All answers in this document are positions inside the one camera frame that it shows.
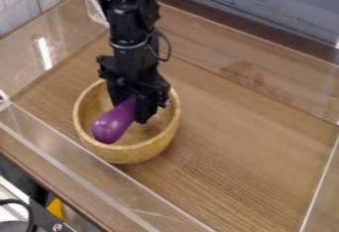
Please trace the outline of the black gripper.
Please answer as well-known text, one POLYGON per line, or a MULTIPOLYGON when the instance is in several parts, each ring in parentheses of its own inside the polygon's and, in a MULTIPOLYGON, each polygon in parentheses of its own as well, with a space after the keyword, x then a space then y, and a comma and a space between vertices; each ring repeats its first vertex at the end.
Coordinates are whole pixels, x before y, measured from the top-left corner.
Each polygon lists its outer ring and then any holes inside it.
POLYGON ((171 85, 159 73, 163 58, 155 44, 133 49, 115 48, 113 56, 98 56, 99 77, 106 80, 109 96, 119 105, 130 95, 137 95, 137 117, 146 124, 157 114, 158 106, 166 107, 171 85))

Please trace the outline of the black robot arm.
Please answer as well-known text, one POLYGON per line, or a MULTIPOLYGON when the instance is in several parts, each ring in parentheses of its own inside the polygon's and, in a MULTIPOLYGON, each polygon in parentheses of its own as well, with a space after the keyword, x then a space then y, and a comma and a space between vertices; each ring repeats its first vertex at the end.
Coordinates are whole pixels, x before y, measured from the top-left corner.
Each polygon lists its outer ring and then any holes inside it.
POLYGON ((137 97, 135 122, 147 123, 167 106, 171 85, 158 71, 159 41, 165 34, 155 24, 161 18, 157 0, 95 0, 110 28, 113 54, 99 56, 98 74, 106 80, 111 102, 118 105, 137 97))

